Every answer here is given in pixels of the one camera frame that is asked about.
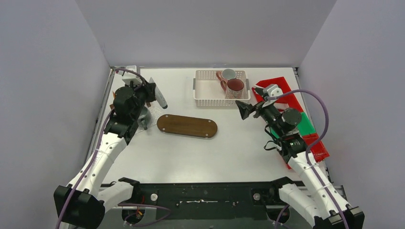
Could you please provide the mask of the white toothpaste tube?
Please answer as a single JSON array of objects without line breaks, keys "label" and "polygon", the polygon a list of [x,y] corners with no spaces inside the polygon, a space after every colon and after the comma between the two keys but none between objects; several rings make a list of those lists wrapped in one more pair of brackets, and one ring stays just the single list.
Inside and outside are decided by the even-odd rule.
[{"label": "white toothpaste tube", "polygon": [[168,108],[168,104],[166,99],[164,98],[162,92],[160,91],[160,89],[158,88],[157,83],[153,80],[152,77],[150,77],[149,79],[150,83],[155,83],[156,87],[155,87],[155,97],[156,97],[156,101],[159,103],[159,105],[162,107],[162,109],[167,109]]}]

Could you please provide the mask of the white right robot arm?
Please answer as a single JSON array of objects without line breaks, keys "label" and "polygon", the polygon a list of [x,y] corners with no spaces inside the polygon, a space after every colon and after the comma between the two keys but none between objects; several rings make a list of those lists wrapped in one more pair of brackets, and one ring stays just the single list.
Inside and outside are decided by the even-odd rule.
[{"label": "white right robot arm", "polygon": [[287,107],[280,111],[274,104],[280,98],[294,94],[295,91],[283,93],[276,85],[266,88],[256,88],[256,93],[262,101],[252,105],[237,100],[241,118],[245,120],[263,118],[266,122],[265,132],[270,135],[274,149],[279,152],[285,163],[301,178],[309,194],[304,194],[293,181],[287,177],[273,182],[269,191],[269,198],[274,204],[292,207],[314,229],[361,229],[365,214],[359,207],[353,207],[335,189],[328,177],[322,172],[312,153],[316,145],[329,128],[329,114],[323,101],[313,92],[298,89],[298,93],[307,93],[320,103],[325,114],[325,127],[320,137],[307,145],[297,126],[302,121],[301,112]]}]

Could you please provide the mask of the wooden acrylic toothbrush holder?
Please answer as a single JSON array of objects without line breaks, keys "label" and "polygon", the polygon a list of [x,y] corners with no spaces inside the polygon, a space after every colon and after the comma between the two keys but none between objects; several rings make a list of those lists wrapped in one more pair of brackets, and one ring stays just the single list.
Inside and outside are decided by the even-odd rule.
[{"label": "wooden acrylic toothbrush holder", "polygon": [[[115,94],[114,91],[112,92],[112,95],[113,95],[113,100],[114,100],[114,99],[116,98],[116,94]],[[150,102],[146,102],[145,105],[146,105],[147,108],[151,107],[151,103],[150,103]],[[111,109],[114,109],[114,105],[113,105],[113,104],[110,104],[109,106],[110,106]]]}]

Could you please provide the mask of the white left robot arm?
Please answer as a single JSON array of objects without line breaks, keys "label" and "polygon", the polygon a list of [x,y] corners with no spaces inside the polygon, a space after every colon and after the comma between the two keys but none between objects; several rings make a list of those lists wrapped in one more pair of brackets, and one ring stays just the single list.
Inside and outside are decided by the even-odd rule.
[{"label": "white left robot arm", "polygon": [[134,206],[141,201],[142,193],[131,179],[120,179],[105,190],[100,188],[114,161],[135,135],[145,104],[156,100],[156,88],[155,83],[141,83],[115,91],[113,109],[102,125],[91,157],[67,186],[58,186],[53,194],[57,229],[63,222],[96,229],[104,215],[119,203],[125,201]]}]

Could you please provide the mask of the grey-green ceramic mug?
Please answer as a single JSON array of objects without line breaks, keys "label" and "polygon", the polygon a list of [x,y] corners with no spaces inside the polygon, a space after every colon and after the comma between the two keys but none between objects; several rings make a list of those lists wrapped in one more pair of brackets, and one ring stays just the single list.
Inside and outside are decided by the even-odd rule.
[{"label": "grey-green ceramic mug", "polygon": [[137,120],[139,128],[142,128],[143,130],[147,130],[151,123],[151,120],[152,120],[151,113],[150,113],[149,109],[144,106],[142,108],[140,115],[138,117],[138,120]]}]

